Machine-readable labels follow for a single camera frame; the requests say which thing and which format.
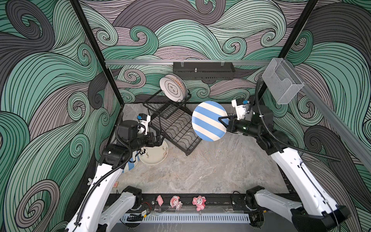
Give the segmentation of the blue striped plate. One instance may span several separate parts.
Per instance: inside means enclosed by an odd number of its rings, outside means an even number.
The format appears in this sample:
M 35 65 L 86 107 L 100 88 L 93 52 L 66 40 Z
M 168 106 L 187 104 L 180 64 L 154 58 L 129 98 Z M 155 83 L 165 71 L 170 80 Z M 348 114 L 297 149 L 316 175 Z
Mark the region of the blue striped plate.
M 208 142 L 214 142 L 222 138 L 226 127 L 218 120 L 227 117 L 224 107 L 215 101 L 205 101 L 196 106 L 192 113 L 192 128 L 195 133 Z
M 122 170 L 122 173 L 127 173 L 135 168 L 135 166 L 139 163 L 139 160 L 137 159 L 134 161 L 133 159 L 130 159 L 130 161 L 126 164 L 125 168 Z

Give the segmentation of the cream floral painted plate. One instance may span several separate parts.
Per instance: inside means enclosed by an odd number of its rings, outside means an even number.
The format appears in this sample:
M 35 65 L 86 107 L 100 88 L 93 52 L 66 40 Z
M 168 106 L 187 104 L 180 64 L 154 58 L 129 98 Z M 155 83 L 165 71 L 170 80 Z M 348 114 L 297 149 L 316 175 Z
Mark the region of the cream floral painted plate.
M 139 155 L 139 159 L 146 165 L 157 165 L 163 162 L 169 154 L 169 146 L 165 140 L 159 147 L 144 147 L 142 150 L 145 152 Z

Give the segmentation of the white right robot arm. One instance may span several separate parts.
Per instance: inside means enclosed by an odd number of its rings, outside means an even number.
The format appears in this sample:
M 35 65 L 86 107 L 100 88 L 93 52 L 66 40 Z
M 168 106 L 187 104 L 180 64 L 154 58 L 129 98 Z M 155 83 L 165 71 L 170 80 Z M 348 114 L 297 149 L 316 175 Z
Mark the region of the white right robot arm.
M 289 179 L 299 201 L 257 186 L 247 190 L 246 207 L 250 211 L 268 209 L 290 221 L 299 232 L 328 232 L 340 228 L 341 223 L 351 217 L 351 211 L 339 205 L 320 185 L 288 138 L 280 131 L 270 130 L 263 116 L 260 119 L 254 123 L 226 116 L 219 117 L 218 121 L 228 132 L 254 137 Z

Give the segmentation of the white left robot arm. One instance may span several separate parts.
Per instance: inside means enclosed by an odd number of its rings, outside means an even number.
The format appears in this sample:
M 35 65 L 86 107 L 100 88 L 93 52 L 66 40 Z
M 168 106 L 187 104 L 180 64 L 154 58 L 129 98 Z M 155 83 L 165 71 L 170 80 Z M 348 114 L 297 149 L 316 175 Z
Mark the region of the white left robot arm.
M 164 141 L 162 134 L 149 133 L 130 142 L 129 147 L 121 144 L 107 145 L 99 160 L 93 182 L 72 220 L 67 232 L 109 232 L 124 214 L 142 207 L 142 191 L 127 187 L 119 197 L 105 209 L 111 198 L 111 190 L 123 169 L 133 157 L 133 152 L 143 147 L 159 147 Z

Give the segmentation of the small pink figurine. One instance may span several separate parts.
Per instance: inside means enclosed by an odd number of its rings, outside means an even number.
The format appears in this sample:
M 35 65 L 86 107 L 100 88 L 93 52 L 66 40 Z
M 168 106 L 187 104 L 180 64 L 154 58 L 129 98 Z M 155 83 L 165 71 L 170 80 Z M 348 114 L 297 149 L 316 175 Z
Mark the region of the small pink figurine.
M 162 206 L 164 201 L 163 201 L 163 198 L 161 195 L 158 195 L 157 198 L 156 198 L 156 201 L 158 203 L 159 206 Z

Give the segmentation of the pink white round figurine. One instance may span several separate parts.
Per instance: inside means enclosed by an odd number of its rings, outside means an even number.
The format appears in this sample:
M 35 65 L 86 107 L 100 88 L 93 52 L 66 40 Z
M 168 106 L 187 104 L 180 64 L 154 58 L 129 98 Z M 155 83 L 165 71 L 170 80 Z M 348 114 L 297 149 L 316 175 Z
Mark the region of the pink white round figurine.
M 176 210 L 180 210 L 183 206 L 183 203 L 180 201 L 179 196 L 173 196 L 170 200 L 170 206 L 171 208 L 175 208 Z

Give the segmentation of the pink plush figurine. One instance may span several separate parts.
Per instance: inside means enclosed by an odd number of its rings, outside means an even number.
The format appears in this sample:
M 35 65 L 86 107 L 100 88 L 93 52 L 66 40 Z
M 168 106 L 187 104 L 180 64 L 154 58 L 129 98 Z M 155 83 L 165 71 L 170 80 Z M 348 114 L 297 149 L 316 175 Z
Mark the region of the pink plush figurine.
M 204 196 L 194 197 L 192 204 L 196 206 L 196 211 L 199 212 L 205 209 L 206 198 Z

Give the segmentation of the black wall mounted tray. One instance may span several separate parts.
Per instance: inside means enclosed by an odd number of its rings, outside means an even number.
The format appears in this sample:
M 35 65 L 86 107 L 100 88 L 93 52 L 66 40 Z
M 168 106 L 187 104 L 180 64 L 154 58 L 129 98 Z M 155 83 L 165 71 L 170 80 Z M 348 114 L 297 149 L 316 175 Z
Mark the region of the black wall mounted tray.
M 173 64 L 173 73 L 183 80 L 232 80 L 236 70 L 231 62 L 226 62 L 223 65 L 219 63 L 184 63 L 179 62 Z

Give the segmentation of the clear acrylic wall box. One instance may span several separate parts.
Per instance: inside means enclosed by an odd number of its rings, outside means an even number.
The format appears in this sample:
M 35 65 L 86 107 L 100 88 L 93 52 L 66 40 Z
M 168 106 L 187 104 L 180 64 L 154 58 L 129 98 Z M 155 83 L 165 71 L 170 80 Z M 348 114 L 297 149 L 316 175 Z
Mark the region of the clear acrylic wall box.
M 289 104 L 304 87 L 304 82 L 295 67 L 283 58 L 272 59 L 262 79 L 279 105 Z

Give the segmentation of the aluminium wall rail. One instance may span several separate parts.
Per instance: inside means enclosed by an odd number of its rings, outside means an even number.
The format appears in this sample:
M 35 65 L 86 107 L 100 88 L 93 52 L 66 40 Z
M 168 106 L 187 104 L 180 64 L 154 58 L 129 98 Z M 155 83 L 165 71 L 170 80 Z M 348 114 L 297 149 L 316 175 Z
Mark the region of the aluminium wall rail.
M 219 63 L 223 65 L 226 62 L 231 62 L 235 66 L 266 66 L 271 62 L 268 61 L 255 61 L 255 60 L 148 60 L 148 59 L 128 59 L 128 60 L 105 60 L 106 65 L 173 65 L 176 62 L 184 63 Z

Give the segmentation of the black corner frame post right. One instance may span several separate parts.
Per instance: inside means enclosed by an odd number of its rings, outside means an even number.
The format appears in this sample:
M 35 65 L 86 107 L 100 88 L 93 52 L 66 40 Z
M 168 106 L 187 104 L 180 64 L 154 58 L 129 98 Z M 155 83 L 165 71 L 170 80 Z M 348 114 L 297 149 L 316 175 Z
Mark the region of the black corner frame post right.
M 302 29 L 304 28 L 310 14 L 314 10 L 317 3 L 318 3 L 318 1 L 308 1 L 307 2 L 302 14 L 300 15 L 296 24 L 294 25 L 293 31 L 291 32 L 288 40 L 286 41 L 284 47 L 282 48 L 281 52 L 279 53 L 278 58 L 286 59 L 286 56 L 288 55 L 290 49 L 292 48 L 292 46 L 296 42 L 297 38 L 299 37 Z M 264 81 L 262 79 L 262 77 L 258 79 L 258 88 L 259 88 L 259 90 L 256 90 L 256 94 L 255 94 L 255 98 L 254 98 L 255 101 L 252 103 L 253 105 L 255 105 L 258 101 L 260 101 L 261 98 L 263 97 L 265 91 L 268 90 L 266 84 L 264 83 Z

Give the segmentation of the black corner frame post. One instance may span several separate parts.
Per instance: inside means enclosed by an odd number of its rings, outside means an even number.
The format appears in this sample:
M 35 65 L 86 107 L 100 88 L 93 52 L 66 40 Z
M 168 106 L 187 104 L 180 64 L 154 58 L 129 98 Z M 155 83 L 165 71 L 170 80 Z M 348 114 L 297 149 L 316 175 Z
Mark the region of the black corner frame post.
M 314 10 L 317 3 L 318 3 L 318 1 L 308 1 L 307 2 L 302 14 L 300 15 L 296 24 L 294 25 L 293 31 L 291 32 L 288 40 L 286 41 L 284 47 L 282 48 L 281 52 L 279 53 L 278 58 L 286 59 L 286 56 L 288 55 L 290 49 L 292 48 L 292 46 L 296 42 L 297 38 L 299 37 L 302 29 L 304 28 L 310 14 Z M 264 83 L 264 81 L 262 79 L 262 77 L 258 79 L 258 88 L 259 88 L 259 90 L 256 90 L 256 94 L 255 94 L 255 98 L 254 98 L 255 101 L 252 103 L 253 105 L 255 105 L 258 101 L 260 101 L 261 98 L 263 97 L 265 91 L 268 90 L 266 84 Z
M 81 6 L 80 2 L 78 0 L 70 0 L 70 3 L 71 3 L 71 5 L 74 9 L 74 12 L 75 12 L 75 14 L 76 14 L 76 16 L 77 16 L 77 18 L 80 22 L 80 25 L 82 26 L 82 28 L 83 28 L 86 36 L 87 36 L 87 39 L 88 39 L 89 43 L 92 46 L 93 52 L 96 55 L 100 66 L 102 67 L 102 70 L 103 70 L 103 72 L 104 72 L 104 74 L 107 78 L 107 81 L 109 82 L 109 84 L 110 84 L 110 86 L 111 86 L 111 88 L 112 88 L 120 106 L 124 107 L 125 103 L 124 103 L 124 101 L 121 97 L 121 94 L 120 94 L 119 89 L 116 85 L 116 82 L 114 80 L 114 77 L 112 75 L 111 70 L 106 67 L 103 53 L 100 50 L 98 42 L 96 41 L 96 39 L 94 37 L 93 31 L 92 31 L 92 29 L 91 29 L 91 27 L 88 23 L 87 17 L 84 14 L 84 11 L 82 9 L 82 6 Z

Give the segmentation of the black corner frame post left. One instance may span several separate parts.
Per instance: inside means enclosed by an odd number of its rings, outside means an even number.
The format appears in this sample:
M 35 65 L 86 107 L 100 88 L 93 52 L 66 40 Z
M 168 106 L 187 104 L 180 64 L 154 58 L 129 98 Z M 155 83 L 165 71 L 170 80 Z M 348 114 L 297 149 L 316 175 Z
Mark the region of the black corner frame post left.
M 109 82 L 109 84 L 110 84 L 110 86 L 111 86 L 111 88 L 112 88 L 120 106 L 124 107 L 125 103 L 124 103 L 124 101 L 121 97 L 121 94 L 120 94 L 119 89 L 116 85 L 116 82 L 114 80 L 114 77 L 112 75 L 111 70 L 106 67 L 103 53 L 100 50 L 98 42 L 96 41 L 96 39 L 94 37 L 93 31 L 92 31 L 92 29 L 91 29 L 91 27 L 88 23 L 87 17 L 84 14 L 84 11 L 82 9 L 82 6 L 81 6 L 80 2 L 78 0 L 70 0 L 70 3 L 71 3 L 71 5 L 74 9 L 74 12 L 75 12 L 75 14 L 76 14 L 76 16 L 77 16 L 77 18 L 80 22 L 80 25 L 82 26 L 82 28 L 83 28 L 86 36 L 87 36 L 87 39 L 88 39 L 89 43 L 92 46 L 93 52 L 96 55 L 100 66 L 102 67 L 102 70 L 103 70 L 103 72 L 104 72 L 104 74 L 107 78 L 107 81 Z

